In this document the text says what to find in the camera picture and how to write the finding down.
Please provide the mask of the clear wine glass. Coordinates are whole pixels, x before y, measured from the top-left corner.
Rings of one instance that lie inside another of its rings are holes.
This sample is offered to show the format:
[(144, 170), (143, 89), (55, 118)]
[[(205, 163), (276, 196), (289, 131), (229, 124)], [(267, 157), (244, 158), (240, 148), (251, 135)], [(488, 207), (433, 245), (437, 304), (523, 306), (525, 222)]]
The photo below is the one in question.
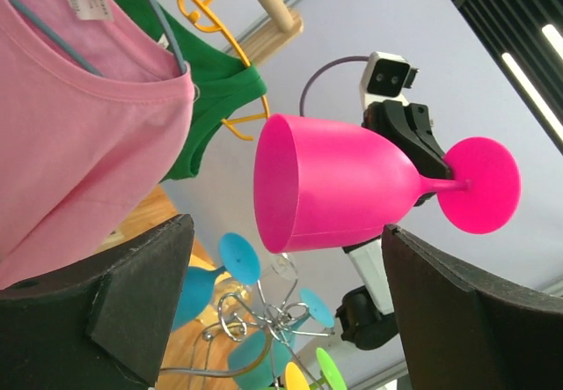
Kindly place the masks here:
[(280, 253), (271, 256), (271, 267), (273, 271), (282, 278), (293, 281), (298, 278), (296, 260), (293, 254)]

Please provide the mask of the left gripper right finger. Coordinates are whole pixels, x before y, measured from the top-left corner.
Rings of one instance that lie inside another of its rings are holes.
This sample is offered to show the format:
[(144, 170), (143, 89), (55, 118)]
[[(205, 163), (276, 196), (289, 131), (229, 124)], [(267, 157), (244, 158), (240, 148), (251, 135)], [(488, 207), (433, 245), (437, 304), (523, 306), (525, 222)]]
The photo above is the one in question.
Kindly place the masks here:
[(560, 389), (562, 299), (512, 283), (394, 225), (382, 251), (415, 389)]

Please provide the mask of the magenta plastic wine glass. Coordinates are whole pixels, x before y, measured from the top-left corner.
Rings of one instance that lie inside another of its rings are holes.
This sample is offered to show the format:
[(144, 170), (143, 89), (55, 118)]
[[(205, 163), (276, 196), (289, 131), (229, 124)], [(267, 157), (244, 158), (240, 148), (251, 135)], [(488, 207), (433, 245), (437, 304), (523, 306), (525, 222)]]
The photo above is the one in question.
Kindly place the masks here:
[(514, 215), (522, 181), (510, 151), (466, 138), (445, 155), (451, 179), (422, 175), (385, 137), (339, 121), (276, 114), (260, 132), (253, 206), (273, 254), (348, 247), (380, 235), (434, 193), (458, 229), (487, 234)]

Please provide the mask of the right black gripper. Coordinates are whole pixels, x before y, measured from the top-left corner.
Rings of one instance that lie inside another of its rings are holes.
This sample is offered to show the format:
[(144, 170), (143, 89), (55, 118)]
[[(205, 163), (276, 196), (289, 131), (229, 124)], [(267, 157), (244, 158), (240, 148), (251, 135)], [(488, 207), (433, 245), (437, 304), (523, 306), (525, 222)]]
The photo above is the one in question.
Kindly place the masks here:
[(363, 112), (362, 126), (396, 144), (428, 178), (450, 180), (452, 171), (443, 161), (445, 152), (432, 132), (427, 105), (386, 99), (373, 102)]

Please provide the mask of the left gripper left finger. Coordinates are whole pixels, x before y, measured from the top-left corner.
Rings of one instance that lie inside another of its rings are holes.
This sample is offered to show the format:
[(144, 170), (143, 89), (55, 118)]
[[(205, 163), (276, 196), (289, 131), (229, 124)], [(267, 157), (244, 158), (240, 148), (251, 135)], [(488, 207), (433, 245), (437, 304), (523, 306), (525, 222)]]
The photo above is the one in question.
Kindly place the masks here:
[(153, 387), (193, 243), (192, 217), (177, 215), (3, 290), (1, 387)]

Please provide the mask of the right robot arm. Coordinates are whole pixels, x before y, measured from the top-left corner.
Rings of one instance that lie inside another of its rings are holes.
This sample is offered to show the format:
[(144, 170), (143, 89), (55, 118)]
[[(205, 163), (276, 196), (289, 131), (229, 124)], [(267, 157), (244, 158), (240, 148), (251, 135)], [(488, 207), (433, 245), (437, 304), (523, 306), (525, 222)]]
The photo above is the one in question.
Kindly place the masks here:
[[(398, 146), (419, 173), (434, 179), (450, 179), (443, 161), (445, 152), (434, 138), (429, 108), (396, 100), (373, 102), (364, 110), (362, 127)], [(363, 285), (349, 291), (337, 309), (340, 338), (360, 350), (374, 350), (398, 334), (391, 292), (384, 269), (381, 236), (342, 248)]]

